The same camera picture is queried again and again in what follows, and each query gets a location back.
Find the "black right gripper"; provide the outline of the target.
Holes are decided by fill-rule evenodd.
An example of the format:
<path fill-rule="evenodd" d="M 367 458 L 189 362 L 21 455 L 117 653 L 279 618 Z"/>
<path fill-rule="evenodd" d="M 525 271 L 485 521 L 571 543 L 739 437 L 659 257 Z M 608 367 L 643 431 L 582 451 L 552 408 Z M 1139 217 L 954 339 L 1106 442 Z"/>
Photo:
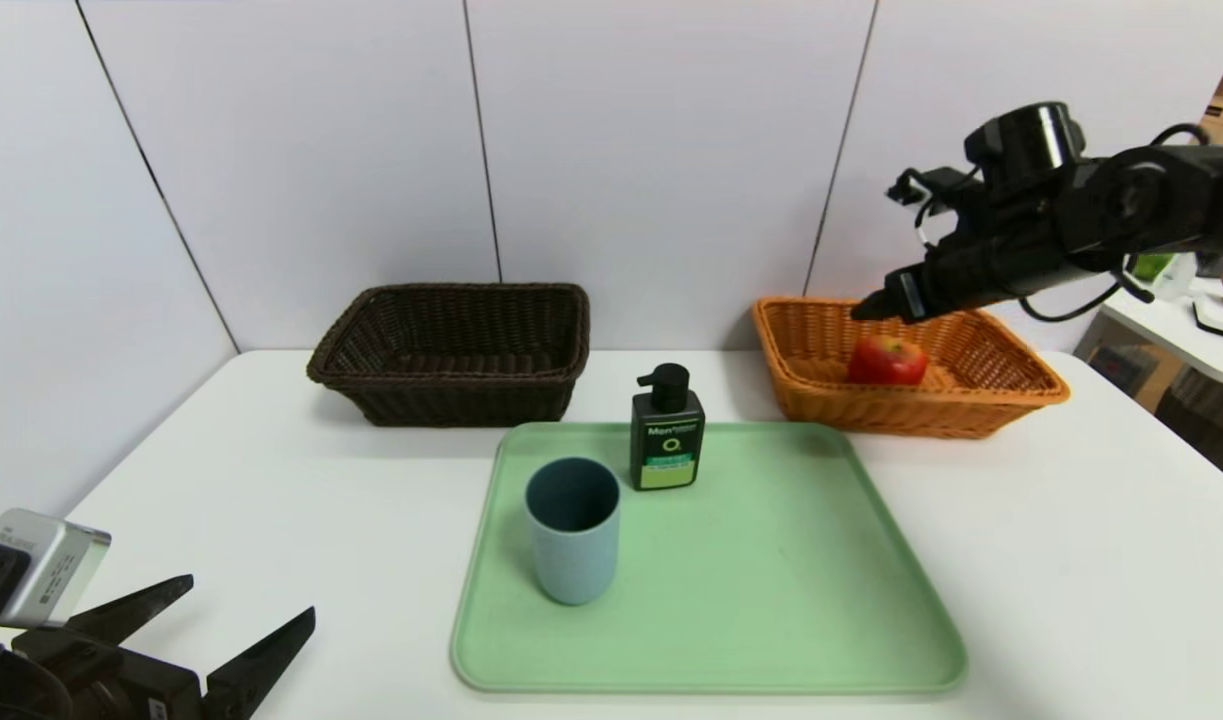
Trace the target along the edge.
<path fill-rule="evenodd" d="M 852 321 L 893 317 L 916 324 L 958 310 L 992 306 L 1005 295 L 996 273 L 1000 237 L 948 236 L 926 251 L 922 262 L 885 275 L 877 290 L 850 310 Z"/>

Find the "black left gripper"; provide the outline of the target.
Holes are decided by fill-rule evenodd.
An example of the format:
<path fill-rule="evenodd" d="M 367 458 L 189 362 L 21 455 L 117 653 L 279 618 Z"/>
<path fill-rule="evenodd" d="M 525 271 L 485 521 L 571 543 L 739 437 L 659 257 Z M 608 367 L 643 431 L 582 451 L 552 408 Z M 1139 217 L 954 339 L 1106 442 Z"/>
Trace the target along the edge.
<path fill-rule="evenodd" d="M 144 628 L 194 588 L 177 575 L 72 616 L 66 630 L 31 630 L 11 642 L 17 655 L 46 674 L 18 697 L 45 719 L 249 719 L 317 630 L 317 610 L 305 609 L 272 634 L 207 676 L 125 650 Z"/>

